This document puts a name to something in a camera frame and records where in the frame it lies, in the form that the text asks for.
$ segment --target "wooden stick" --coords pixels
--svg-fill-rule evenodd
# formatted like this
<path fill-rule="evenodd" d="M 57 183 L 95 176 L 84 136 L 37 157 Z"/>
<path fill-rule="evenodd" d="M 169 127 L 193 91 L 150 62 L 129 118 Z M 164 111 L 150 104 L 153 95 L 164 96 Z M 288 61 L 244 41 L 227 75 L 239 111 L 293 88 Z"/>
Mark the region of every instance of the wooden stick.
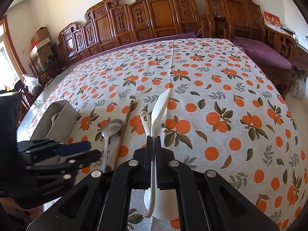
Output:
<path fill-rule="evenodd" d="M 118 165 L 119 152 L 120 152 L 120 149 L 121 149 L 123 140 L 124 140 L 124 135 L 125 135 L 125 131 L 126 131 L 126 126 L 127 126 L 127 124 L 128 124 L 129 115 L 130 115 L 131 109 L 132 109 L 132 107 L 133 107 L 133 104 L 134 104 L 134 100 L 131 100 L 131 102 L 130 102 L 130 104 L 129 104 L 128 113 L 126 114 L 126 118 L 125 118 L 124 124 L 122 125 L 122 128 L 121 128 L 120 140 L 119 140 L 118 147 L 117 147 L 116 154 L 115 154 L 115 158 L 114 158 L 114 161 L 113 161 L 113 164 L 112 164 L 112 170 L 116 169 L 116 167 L 117 167 L 117 165 Z"/>

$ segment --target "stainless steel spoon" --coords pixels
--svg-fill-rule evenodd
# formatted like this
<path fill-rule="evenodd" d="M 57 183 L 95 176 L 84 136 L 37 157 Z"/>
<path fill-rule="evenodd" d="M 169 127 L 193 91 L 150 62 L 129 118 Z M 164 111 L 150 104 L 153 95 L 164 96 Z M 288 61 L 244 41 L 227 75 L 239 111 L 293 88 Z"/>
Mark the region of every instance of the stainless steel spoon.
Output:
<path fill-rule="evenodd" d="M 107 122 L 106 125 L 101 130 L 101 134 L 105 139 L 105 150 L 104 150 L 103 163 L 102 163 L 103 172 L 106 172 L 109 137 L 117 133 L 122 127 L 122 124 L 123 124 L 122 120 L 113 119 L 110 122 Z"/>

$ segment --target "person's hand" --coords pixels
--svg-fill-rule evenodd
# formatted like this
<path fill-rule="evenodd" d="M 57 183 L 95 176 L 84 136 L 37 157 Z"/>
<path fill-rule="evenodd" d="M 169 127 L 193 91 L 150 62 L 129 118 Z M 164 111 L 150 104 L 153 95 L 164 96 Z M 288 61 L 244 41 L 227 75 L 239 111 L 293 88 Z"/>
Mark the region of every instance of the person's hand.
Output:
<path fill-rule="evenodd" d="M 28 212 L 28 216 L 31 221 L 34 221 L 36 218 L 40 217 L 44 211 L 43 205 L 31 209 L 23 209 L 12 198 L 0 198 L 0 203 L 4 210 L 12 216 L 15 216 L 18 210 Z"/>

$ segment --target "tablecloth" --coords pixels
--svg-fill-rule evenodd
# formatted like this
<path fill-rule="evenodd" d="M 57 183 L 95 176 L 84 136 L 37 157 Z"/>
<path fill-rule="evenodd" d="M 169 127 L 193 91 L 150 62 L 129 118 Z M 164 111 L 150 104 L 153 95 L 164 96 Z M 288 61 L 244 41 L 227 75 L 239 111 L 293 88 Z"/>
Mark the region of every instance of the tablecloth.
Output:
<path fill-rule="evenodd" d="M 172 88 L 156 132 L 164 147 L 190 168 L 214 169 L 281 230 L 307 200 L 307 163 L 296 123 L 265 74 L 230 41 L 183 39 L 126 48 L 75 67 L 33 119 L 28 138 L 46 108 L 67 99 L 79 113 L 68 143 L 89 140 L 104 150 L 101 128 L 133 111 L 119 163 L 143 147 L 140 113 L 151 112 Z M 101 161 L 81 170 L 81 180 Z M 143 190 L 134 190 L 128 230 L 175 230 L 178 220 L 145 219 Z"/>

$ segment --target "seat cushion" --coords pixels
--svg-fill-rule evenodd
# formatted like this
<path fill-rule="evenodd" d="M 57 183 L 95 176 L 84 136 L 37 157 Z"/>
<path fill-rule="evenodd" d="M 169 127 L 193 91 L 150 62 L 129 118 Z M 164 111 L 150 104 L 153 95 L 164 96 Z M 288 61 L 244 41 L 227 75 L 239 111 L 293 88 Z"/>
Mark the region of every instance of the seat cushion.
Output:
<path fill-rule="evenodd" d="M 241 47 L 258 66 L 268 65 L 282 69 L 292 68 L 292 64 L 287 59 L 262 41 L 235 37 L 234 44 Z"/>

